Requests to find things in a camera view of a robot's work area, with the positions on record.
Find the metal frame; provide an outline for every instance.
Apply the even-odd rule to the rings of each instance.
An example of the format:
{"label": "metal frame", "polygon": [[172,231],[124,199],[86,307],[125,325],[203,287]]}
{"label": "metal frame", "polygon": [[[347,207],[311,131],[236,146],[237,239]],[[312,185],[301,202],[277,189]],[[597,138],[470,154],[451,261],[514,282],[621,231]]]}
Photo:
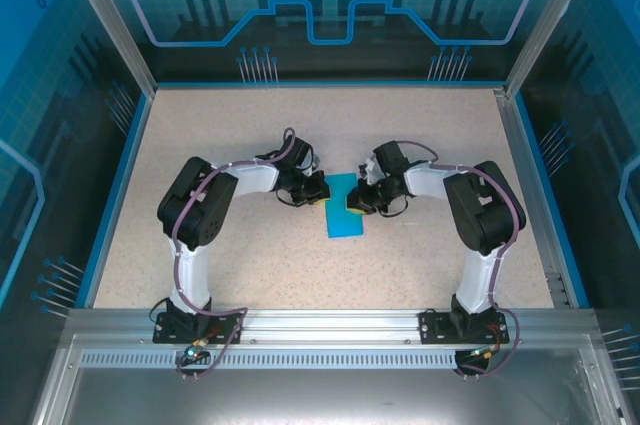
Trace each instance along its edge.
{"label": "metal frame", "polygon": [[505,85],[508,98],[515,97],[520,90],[556,25],[566,12],[569,2],[571,0],[549,0],[547,2],[507,77]]}
{"label": "metal frame", "polygon": [[107,30],[125,64],[129,67],[138,86],[147,97],[153,100],[157,88],[156,81],[115,3],[113,0],[89,0],[89,3]]}
{"label": "metal frame", "polygon": [[[421,345],[419,312],[250,311],[241,343],[233,350],[279,350],[295,357],[306,350],[360,350],[364,353],[384,350],[386,354],[394,354],[474,348],[473,345]],[[591,390],[601,423],[619,423],[612,398],[615,391],[610,390],[607,375],[610,363],[594,311],[521,309],[515,312],[521,322],[522,349],[580,350],[584,368],[588,370],[585,380],[589,387],[586,389]],[[152,324],[144,310],[71,310],[33,423],[62,423],[79,370],[83,368],[84,353],[120,349],[154,354],[159,349],[182,349],[175,345],[154,345],[150,341],[151,334]],[[167,367],[158,364],[157,368]],[[173,373],[167,372],[166,377],[167,380],[176,380]]]}
{"label": "metal frame", "polygon": [[536,170],[531,146],[527,140],[522,119],[514,100],[507,98],[504,90],[496,90],[496,102],[504,126],[533,234],[540,252],[540,259],[549,280],[551,299],[556,308],[567,305],[578,308],[578,298],[562,246],[556,233],[551,209],[545,199],[540,175]]}

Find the glass enclosure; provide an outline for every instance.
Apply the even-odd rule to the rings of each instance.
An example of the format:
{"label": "glass enclosure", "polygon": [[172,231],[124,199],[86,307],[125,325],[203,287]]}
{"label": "glass enclosure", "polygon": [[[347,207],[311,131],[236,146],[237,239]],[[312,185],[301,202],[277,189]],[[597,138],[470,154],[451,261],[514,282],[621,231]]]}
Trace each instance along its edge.
{"label": "glass enclosure", "polygon": [[8,424],[25,423],[37,402],[59,314],[78,290],[76,278],[46,265],[64,257],[79,271],[64,270],[82,274],[141,97],[87,0],[0,0],[0,8],[0,421]]}
{"label": "glass enclosure", "polygon": [[[113,1],[161,85],[500,87],[549,0]],[[103,218],[112,212],[114,189],[126,181],[130,131],[147,97],[89,0],[0,0],[0,8],[0,422],[26,423]],[[627,341],[640,327],[639,77],[640,0],[572,0],[517,97],[551,214],[584,284],[584,305],[596,308],[603,329],[634,353],[640,347]],[[611,353],[616,343],[609,344]],[[506,409],[510,423],[524,423],[527,407],[532,423],[540,423],[540,414],[549,418],[549,410],[553,419],[587,423],[597,405],[588,399],[579,352],[518,354],[506,377],[512,374],[520,389],[492,381],[483,389],[486,400],[518,395]],[[627,352],[623,381],[638,378]],[[163,388],[157,373],[82,371],[68,423],[98,423],[93,414],[105,402],[93,392],[117,391],[124,381],[148,387],[141,396],[120,397],[129,420],[147,420],[141,405],[161,393],[192,400],[188,388]],[[520,380],[525,374],[529,383]],[[406,380],[413,390],[436,390],[450,380],[449,390],[462,387],[462,395],[469,385],[452,373],[397,375],[393,380]],[[372,376],[349,376],[351,390],[373,383]],[[232,395],[246,390],[245,380],[264,380],[255,371],[227,377],[236,386],[225,389]],[[279,376],[281,391],[294,393],[291,377]],[[320,390],[322,379],[313,380]],[[220,383],[210,382],[212,394],[224,392],[216,389]],[[274,403],[286,402],[276,395]],[[539,400],[550,408],[541,409]],[[158,420],[173,412],[167,404],[157,404]],[[495,413],[488,410],[485,418],[504,418]]]}
{"label": "glass enclosure", "polygon": [[573,0],[522,89],[591,305],[637,307],[640,1]]}
{"label": "glass enclosure", "polygon": [[504,80],[547,0],[115,0],[160,82]]}

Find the vent slot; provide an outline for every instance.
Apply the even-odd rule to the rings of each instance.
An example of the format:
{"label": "vent slot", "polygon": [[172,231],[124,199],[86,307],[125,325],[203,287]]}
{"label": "vent slot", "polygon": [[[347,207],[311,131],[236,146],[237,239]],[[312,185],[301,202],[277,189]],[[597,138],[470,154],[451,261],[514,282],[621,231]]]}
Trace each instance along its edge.
{"label": "vent slot", "polygon": [[[85,350],[82,368],[172,369],[179,350]],[[206,368],[212,356],[193,369]],[[451,350],[229,350],[220,361],[222,369],[453,369]]]}

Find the beige table surface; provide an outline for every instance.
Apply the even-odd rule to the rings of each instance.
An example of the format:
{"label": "beige table surface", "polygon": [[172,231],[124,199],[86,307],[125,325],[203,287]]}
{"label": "beige table surface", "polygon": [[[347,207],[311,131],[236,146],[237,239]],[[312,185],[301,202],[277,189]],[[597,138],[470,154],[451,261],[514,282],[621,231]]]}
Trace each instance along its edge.
{"label": "beige table surface", "polygon": [[[189,157],[226,162],[266,153],[281,146],[286,126],[314,146],[327,174],[357,172],[388,140],[419,140],[440,153],[441,163],[496,161],[522,201],[491,90],[161,89],[95,307],[148,308],[170,293],[172,258],[156,209]],[[405,150],[412,160],[424,156]],[[329,239],[323,205],[294,209],[266,193],[234,200],[211,246],[214,307],[449,306],[465,249],[446,201],[416,198],[396,219],[364,217],[364,230]],[[497,290],[504,306],[552,306],[530,226],[508,253]]]}

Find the purple cable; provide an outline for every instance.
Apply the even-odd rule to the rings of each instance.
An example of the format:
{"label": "purple cable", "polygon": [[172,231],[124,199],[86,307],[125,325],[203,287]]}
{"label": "purple cable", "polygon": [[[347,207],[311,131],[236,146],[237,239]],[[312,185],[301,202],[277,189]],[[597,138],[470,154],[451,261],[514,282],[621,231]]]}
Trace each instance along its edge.
{"label": "purple cable", "polygon": [[[254,159],[254,160],[239,160],[237,162],[232,162],[232,163],[228,163],[226,165],[222,165],[219,168],[216,168],[216,169],[212,170],[211,173],[209,173],[209,175],[207,175],[204,178],[204,180],[202,180],[202,183],[198,186],[198,188],[196,188],[195,192],[192,194],[191,198],[189,199],[187,204],[182,209],[182,212],[180,212],[180,215],[178,215],[178,219],[176,220],[176,223],[173,226],[173,230],[171,231],[171,239],[173,240],[173,245],[175,246],[175,249],[176,249],[176,255],[175,255],[174,260],[173,260],[173,281],[175,283],[176,291],[178,292],[178,296],[182,299],[182,301],[191,310],[193,310],[194,312],[200,313],[202,315],[207,315],[209,317],[228,317],[229,315],[235,315],[237,313],[240,314],[240,319],[237,321],[237,323],[233,327],[233,331],[229,334],[229,338],[227,339],[227,341],[225,342],[224,346],[222,347],[222,350],[220,350],[220,354],[211,363],[209,368],[205,369],[204,371],[200,372],[199,374],[198,373],[194,373],[193,377],[196,380],[198,379],[198,376],[200,376],[200,377],[206,376],[209,373],[211,373],[216,366],[218,366],[218,364],[220,363],[220,361],[224,357],[224,354],[226,353],[226,351],[228,350],[229,346],[231,345],[232,340],[238,334],[240,329],[242,329],[242,324],[244,322],[245,317],[247,316],[247,312],[249,311],[249,309],[246,308],[246,307],[242,307],[242,308],[234,308],[233,310],[227,310],[227,311],[224,311],[224,312],[213,312],[213,311],[210,311],[210,310],[203,310],[201,308],[198,308],[196,305],[191,303],[191,301],[189,301],[189,299],[183,293],[182,286],[180,285],[180,254],[181,254],[181,251],[182,251],[182,243],[178,240],[178,230],[180,230],[180,226],[182,225],[182,222],[184,221],[184,219],[187,216],[187,214],[189,213],[189,210],[191,210],[191,207],[193,207],[193,204],[196,202],[196,200],[198,199],[200,194],[204,191],[204,189],[207,187],[207,185],[209,185],[211,180],[213,180],[215,178],[216,175],[218,175],[219,173],[224,172],[225,170],[228,170],[229,168],[233,168],[233,167],[238,167],[238,166],[242,166],[242,165],[254,165],[254,164],[255,165],[268,165],[270,163],[274,163],[274,162],[277,162],[278,160],[283,159],[284,157],[287,156],[287,154],[293,148],[293,143],[295,142],[295,139],[296,139],[296,131],[291,127],[287,127],[285,129],[285,131],[284,131],[284,133],[282,135],[282,140],[286,141],[286,139],[289,136],[291,137],[291,142],[289,143],[287,148],[280,155],[277,155],[276,157],[270,158],[268,160],[257,160],[257,159]],[[182,367],[182,363],[184,361],[184,358],[185,358],[185,356],[183,355],[176,363],[176,371],[178,373],[182,374],[183,377],[187,376],[184,373],[184,369]]]}
{"label": "purple cable", "polygon": [[491,306],[499,312],[506,313],[513,319],[513,322],[515,324],[515,329],[516,329],[516,336],[514,338],[513,347],[511,347],[511,350],[509,351],[509,354],[505,357],[505,359],[502,360],[502,362],[500,362],[497,367],[493,368],[489,372],[485,372],[482,374],[482,376],[484,377],[490,377],[491,375],[495,375],[502,368],[504,368],[504,366],[513,358],[513,354],[515,353],[516,349],[518,348],[518,345],[520,344],[520,321],[518,320],[518,317],[516,316],[515,313],[513,313],[508,308],[499,307],[498,304],[493,299],[494,291],[496,288],[496,282],[498,280],[498,272],[500,271],[500,266],[502,264],[502,257],[507,252],[509,247],[513,245],[516,239],[518,238],[518,231],[520,230],[520,219],[518,218],[518,212],[516,210],[515,204],[513,203],[513,200],[511,200],[509,195],[507,195],[507,192],[504,190],[504,188],[502,188],[500,184],[498,184],[498,182],[496,182],[493,178],[491,178],[482,170],[478,170],[477,168],[468,167],[464,165],[432,164],[431,168],[435,170],[469,172],[469,173],[478,175],[479,177],[482,177],[484,181],[487,182],[489,185],[491,185],[495,189],[495,191],[498,192],[498,194],[502,197],[504,202],[507,204],[507,207],[509,208],[509,212],[511,213],[511,219],[513,220],[513,232],[511,233],[511,237],[509,238],[507,243],[505,243],[500,248],[500,250],[498,250],[498,254],[496,255],[496,260],[493,264],[493,270],[491,271],[491,280],[489,281],[488,293],[489,293],[489,303],[491,304]]}

